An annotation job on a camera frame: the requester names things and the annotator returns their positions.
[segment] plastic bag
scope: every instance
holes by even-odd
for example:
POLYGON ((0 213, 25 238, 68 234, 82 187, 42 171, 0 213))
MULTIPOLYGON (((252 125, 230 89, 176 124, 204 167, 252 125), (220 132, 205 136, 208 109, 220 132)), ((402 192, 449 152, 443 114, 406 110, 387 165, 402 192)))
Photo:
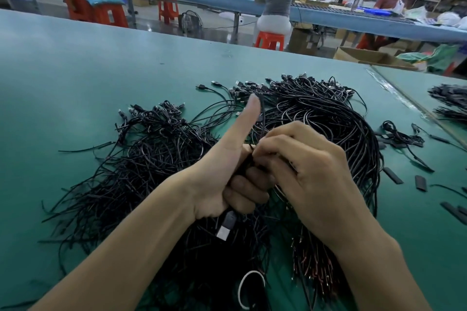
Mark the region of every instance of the plastic bag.
POLYGON ((455 12, 444 12, 438 16, 438 22, 441 25, 454 26, 460 22, 460 16, 455 12))
POLYGON ((428 12, 426 11, 425 7, 421 6, 421 7, 416 8, 416 9, 406 10, 405 13, 404 13, 404 16, 407 19, 417 20, 417 21, 420 21, 420 22, 423 22, 424 24, 426 24, 427 14, 428 14, 428 12))
POLYGON ((392 12, 400 15, 404 11, 404 6, 404 2, 402 0, 398 0, 395 7, 392 8, 392 12))
POLYGON ((467 16, 463 17, 456 25, 454 25, 461 30, 467 30, 467 16))

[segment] hand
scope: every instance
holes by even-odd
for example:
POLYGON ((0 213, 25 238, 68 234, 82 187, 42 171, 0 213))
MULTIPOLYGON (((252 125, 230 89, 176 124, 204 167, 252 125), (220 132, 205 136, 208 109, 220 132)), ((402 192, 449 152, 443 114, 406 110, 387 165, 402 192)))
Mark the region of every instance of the hand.
POLYGON ((195 219, 219 216, 228 206, 239 213, 249 214, 254 211, 255 203, 268 201, 266 191, 274 186, 270 175, 257 167, 250 167, 246 177, 232 177, 251 153, 249 145, 243 143, 259 114, 260 101, 252 95, 219 142, 196 164, 172 176, 189 187, 195 219))
POLYGON ((355 243, 376 223, 344 150, 311 127, 295 121, 273 129, 253 158, 274 175, 303 224, 332 251, 355 243))

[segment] red plastic stool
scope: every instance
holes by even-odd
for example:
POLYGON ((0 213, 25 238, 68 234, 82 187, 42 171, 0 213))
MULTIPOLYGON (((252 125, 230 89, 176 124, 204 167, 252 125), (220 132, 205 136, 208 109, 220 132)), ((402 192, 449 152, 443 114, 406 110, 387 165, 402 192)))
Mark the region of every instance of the red plastic stool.
POLYGON ((96 22, 102 25, 111 25, 128 28, 125 12, 120 4, 99 4, 94 6, 96 22), (109 11, 114 17, 114 22, 109 19, 109 11))
POLYGON ((63 0, 68 8, 70 19, 94 22, 94 10, 87 0, 63 0))
POLYGON ((159 21, 164 17, 164 24, 170 24, 170 20, 178 18, 178 4, 177 0, 159 0, 159 21))
POLYGON ((263 32, 260 31, 258 38, 256 39, 255 47, 260 48, 260 43, 262 40, 261 48, 276 50, 277 42, 279 42, 279 50, 284 50, 284 35, 278 35, 277 33, 263 32))

